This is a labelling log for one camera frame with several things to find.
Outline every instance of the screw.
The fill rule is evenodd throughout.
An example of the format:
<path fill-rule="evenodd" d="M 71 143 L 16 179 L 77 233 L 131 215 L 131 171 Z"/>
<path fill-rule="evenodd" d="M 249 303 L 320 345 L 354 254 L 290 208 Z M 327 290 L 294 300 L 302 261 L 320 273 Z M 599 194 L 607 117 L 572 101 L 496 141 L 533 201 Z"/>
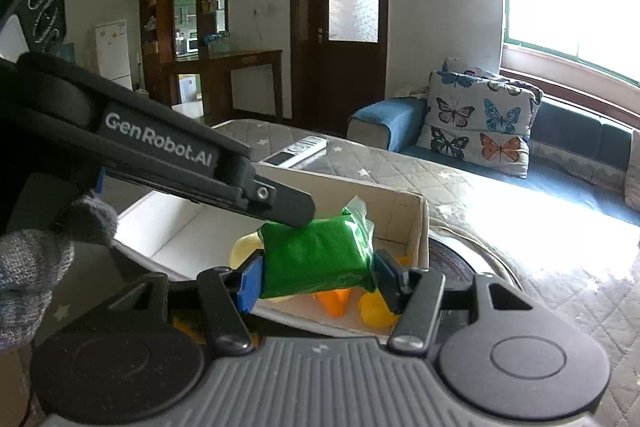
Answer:
<path fill-rule="evenodd" d="M 401 353 L 417 353 L 424 349 L 424 341 L 413 335 L 400 335 L 391 338 L 391 347 Z"/>
<path fill-rule="evenodd" d="M 267 187 L 259 187 L 256 195 L 258 196 L 258 199 L 262 201 L 269 199 L 269 191 L 267 190 Z"/>

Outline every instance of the blue armrest cover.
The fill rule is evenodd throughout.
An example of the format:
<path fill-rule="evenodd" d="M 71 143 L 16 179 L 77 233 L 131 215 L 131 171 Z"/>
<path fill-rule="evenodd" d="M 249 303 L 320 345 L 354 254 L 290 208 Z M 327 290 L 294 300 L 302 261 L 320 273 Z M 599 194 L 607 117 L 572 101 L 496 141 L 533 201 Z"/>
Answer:
<path fill-rule="evenodd" d="M 426 100 L 412 97 L 388 98 L 363 107 L 351 118 L 385 125 L 390 136 L 387 150 L 401 152 L 415 144 L 420 135 L 426 111 Z"/>

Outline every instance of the gloved hand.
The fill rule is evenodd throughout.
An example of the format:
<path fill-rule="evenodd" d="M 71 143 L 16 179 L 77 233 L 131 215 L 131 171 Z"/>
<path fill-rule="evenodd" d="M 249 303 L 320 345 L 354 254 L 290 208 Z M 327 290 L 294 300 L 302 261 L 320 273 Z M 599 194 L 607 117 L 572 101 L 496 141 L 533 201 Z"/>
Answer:
<path fill-rule="evenodd" d="M 31 341 L 74 259 L 74 241 L 110 247 L 117 227 L 116 212 L 88 194 L 70 204 L 50 232 L 0 237 L 0 351 Z"/>

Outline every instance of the windowsill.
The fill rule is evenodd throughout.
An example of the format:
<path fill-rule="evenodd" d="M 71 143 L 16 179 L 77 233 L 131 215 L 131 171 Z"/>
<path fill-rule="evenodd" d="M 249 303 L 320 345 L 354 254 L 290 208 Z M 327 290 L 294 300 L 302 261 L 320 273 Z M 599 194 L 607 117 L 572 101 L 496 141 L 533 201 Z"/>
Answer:
<path fill-rule="evenodd" d="M 640 89 L 587 65 L 545 52 L 505 43 L 501 68 L 544 78 L 640 114 Z"/>
<path fill-rule="evenodd" d="M 621 78 L 618 78 L 616 76 L 613 76 L 612 74 L 606 73 L 605 71 L 600 71 L 600 70 L 597 70 L 596 68 L 591 68 L 586 64 L 581 64 L 580 62 L 575 62 L 573 60 L 569 60 L 568 58 L 558 57 L 557 55 L 552 55 L 551 53 L 542 52 L 534 48 L 527 48 L 526 46 L 521 46 L 519 44 L 511 44 L 510 42 L 503 43 L 502 48 L 503 50 L 507 49 L 507 50 L 516 51 L 518 53 L 523 53 L 526 55 L 534 55 L 536 57 L 543 58 L 544 60 L 548 60 L 549 62 L 555 62 L 563 68 L 572 68 L 575 71 L 579 71 L 583 74 L 588 74 L 589 76 L 599 76 L 603 80 L 606 80 L 608 82 L 621 82 L 622 84 L 635 87 L 629 82 L 625 82 Z"/>

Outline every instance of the wooden door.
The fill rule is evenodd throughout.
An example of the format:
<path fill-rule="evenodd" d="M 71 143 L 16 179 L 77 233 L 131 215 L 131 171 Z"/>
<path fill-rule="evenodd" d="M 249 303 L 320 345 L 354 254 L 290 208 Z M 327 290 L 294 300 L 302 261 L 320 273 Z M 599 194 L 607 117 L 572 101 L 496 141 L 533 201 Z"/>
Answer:
<path fill-rule="evenodd" d="M 295 124 L 344 135 L 356 110 L 384 98 L 386 0 L 292 4 Z"/>

